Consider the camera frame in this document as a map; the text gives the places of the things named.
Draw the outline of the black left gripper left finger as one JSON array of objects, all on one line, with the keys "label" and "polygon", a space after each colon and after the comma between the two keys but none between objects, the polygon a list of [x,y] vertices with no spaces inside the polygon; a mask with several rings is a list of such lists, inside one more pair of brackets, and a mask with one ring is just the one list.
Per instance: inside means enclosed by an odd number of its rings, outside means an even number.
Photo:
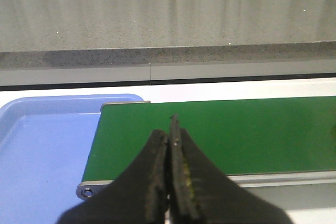
[{"label": "black left gripper left finger", "polygon": [[167,134],[153,130],[139,155],[110,185],[67,210],[58,223],[164,223]]}]

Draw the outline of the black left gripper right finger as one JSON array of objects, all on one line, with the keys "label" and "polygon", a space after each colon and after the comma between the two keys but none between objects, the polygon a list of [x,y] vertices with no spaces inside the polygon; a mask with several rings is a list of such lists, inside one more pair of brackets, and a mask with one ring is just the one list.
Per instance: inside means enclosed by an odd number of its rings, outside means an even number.
[{"label": "black left gripper right finger", "polygon": [[221,172],[197,147],[177,115],[169,137],[171,223],[291,223],[281,208]]}]

